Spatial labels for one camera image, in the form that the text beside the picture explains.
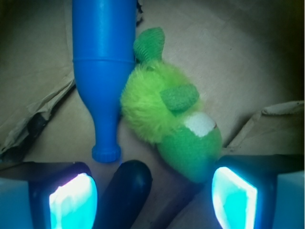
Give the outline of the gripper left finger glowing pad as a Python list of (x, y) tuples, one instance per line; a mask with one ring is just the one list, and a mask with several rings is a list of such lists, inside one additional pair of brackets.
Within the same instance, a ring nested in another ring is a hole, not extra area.
[(97, 186), (83, 162), (3, 162), (2, 229), (91, 229)]

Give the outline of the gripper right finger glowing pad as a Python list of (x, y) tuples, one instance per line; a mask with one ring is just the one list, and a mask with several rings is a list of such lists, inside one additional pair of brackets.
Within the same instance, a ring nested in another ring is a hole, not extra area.
[(303, 229), (303, 155), (229, 155), (212, 179), (215, 216), (223, 229)]

